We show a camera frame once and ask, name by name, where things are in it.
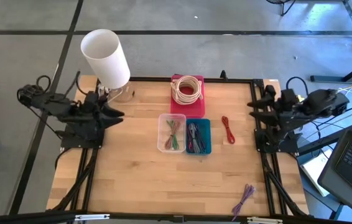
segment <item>white lampshade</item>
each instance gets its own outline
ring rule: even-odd
[[[131,77],[118,36],[110,30],[98,29],[87,34],[81,51],[100,82],[107,88],[124,86]]]

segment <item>clear glass base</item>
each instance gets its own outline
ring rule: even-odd
[[[109,91],[108,103],[111,101],[125,103],[130,101],[134,96],[134,88],[131,82],[128,82],[124,86],[118,89]]]

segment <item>clear plastic container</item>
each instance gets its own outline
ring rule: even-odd
[[[165,143],[172,134],[172,128],[167,121],[180,123],[180,126],[174,135],[178,144],[177,149],[174,149],[174,147],[167,149],[165,146]],[[181,153],[186,150],[186,116],[184,114],[161,114],[159,116],[157,147],[161,152],[169,153]]]

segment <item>plastic container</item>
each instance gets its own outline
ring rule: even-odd
[[[190,123],[196,123],[198,127],[200,128],[200,134],[202,137],[203,142],[205,143],[205,152],[204,153],[194,153],[193,151],[188,150],[188,141],[187,141],[187,136],[188,133],[188,125]],[[196,156],[204,156],[211,154],[212,152],[212,143],[211,143],[211,122],[209,119],[187,119],[186,121],[186,152],[187,154],[190,155],[196,155]]]
[[[171,80],[178,79],[183,75],[173,75]],[[170,113],[172,114],[184,114],[186,118],[202,118],[205,115],[205,94],[204,94],[204,82],[202,75],[192,75],[201,81],[201,94],[202,100],[197,99],[196,102],[190,105],[180,105],[176,103],[173,97],[170,97]],[[181,88],[180,91],[185,94],[192,94],[192,89]]]
[[[171,127],[167,121],[178,121],[180,127],[175,133],[178,149],[166,149],[165,143],[171,135]],[[186,150],[186,116],[184,114],[161,114],[158,123],[158,143],[157,147],[161,152],[181,153]]]

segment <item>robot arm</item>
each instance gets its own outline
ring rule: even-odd
[[[65,138],[81,141],[100,141],[104,130],[123,121],[124,113],[112,109],[106,97],[93,91],[86,94],[84,102],[76,102],[61,93],[48,93],[41,86],[26,85],[17,91],[17,99],[28,108],[36,108],[67,124],[66,131],[56,131]]]
[[[292,89],[282,90],[281,97],[275,99],[276,91],[272,85],[265,88],[264,95],[248,106],[263,111],[250,115],[268,125],[265,130],[257,130],[257,142],[264,142],[266,152],[284,151],[280,145],[293,136],[293,131],[317,119],[338,116],[346,111],[349,99],[336,90],[316,90],[306,99],[299,101]]]

